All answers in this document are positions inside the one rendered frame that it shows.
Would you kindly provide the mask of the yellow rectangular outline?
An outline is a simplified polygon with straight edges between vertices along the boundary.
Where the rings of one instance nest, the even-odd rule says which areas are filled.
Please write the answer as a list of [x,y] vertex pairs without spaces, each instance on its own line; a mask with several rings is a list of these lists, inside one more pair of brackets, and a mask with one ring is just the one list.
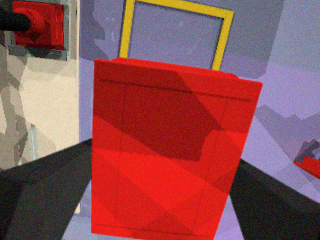
[[[192,3],[192,2],[183,1],[183,0],[139,0],[139,1],[224,18],[220,39],[218,42],[216,54],[215,54],[213,65],[212,65],[213,70],[219,71],[219,67],[220,67],[223,52],[225,49],[225,45],[227,42],[228,31],[232,21],[234,11]],[[132,26],[132,18],[133,18],[133,11],[134,11],[134,2],[135,0],[126,1],[122,45],[120,47],[119,58],[127,59],[129,34]]]

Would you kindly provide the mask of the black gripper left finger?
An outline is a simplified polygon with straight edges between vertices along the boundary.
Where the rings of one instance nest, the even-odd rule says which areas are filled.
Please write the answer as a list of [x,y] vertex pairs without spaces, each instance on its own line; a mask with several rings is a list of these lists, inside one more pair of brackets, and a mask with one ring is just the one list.
[[0,240],[61,240],[92,176],[92,138],[0,171]]

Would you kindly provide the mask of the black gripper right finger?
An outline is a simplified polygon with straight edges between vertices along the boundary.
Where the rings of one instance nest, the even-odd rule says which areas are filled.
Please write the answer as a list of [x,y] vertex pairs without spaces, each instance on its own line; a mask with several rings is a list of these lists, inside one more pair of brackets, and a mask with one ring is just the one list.
[[320,240],[320,203],[242,158],[229,195],[244,240]]

